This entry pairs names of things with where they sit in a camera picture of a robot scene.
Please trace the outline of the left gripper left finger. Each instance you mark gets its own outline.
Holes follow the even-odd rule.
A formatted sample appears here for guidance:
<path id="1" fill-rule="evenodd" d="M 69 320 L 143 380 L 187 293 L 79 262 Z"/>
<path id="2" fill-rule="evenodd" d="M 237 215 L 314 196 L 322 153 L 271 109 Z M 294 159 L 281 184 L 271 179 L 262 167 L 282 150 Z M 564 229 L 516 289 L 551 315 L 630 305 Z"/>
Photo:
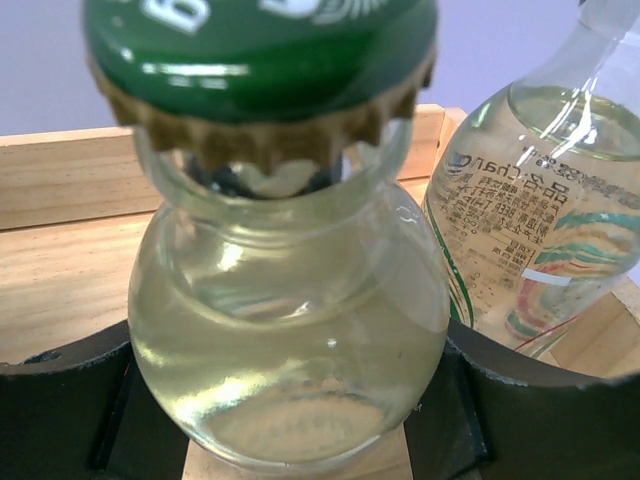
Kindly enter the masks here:
<path id="1" fill-rule="evenodd" d="M 187 449 L 141 377 L 126 322 L 1 368 L 4 479 L 179 479 Z"/>

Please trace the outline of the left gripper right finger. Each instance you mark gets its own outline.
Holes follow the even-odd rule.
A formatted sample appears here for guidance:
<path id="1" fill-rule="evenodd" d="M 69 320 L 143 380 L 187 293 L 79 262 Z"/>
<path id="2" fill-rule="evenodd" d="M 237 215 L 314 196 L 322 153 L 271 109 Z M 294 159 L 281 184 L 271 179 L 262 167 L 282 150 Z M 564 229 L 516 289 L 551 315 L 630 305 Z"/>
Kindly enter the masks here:
<path id="1" fill-rule="evenodd" d="M 591 377 L 451 322 L 404 424 L 416 479 L 636 479 L 639 376 Z"/>

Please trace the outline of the clear bottle green cap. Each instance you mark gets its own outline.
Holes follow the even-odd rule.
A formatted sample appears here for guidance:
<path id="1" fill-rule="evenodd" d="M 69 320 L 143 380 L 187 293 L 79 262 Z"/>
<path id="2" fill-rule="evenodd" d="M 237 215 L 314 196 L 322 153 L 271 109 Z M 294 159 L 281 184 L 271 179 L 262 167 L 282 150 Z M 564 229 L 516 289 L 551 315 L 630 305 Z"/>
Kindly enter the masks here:
<path id="1" fill-rule="evenodd" d="M 639 260 L 639 5 L 584 1 L 544 64 L 470 113 L 422 203 L 454 320 L 538 357 Z"/>

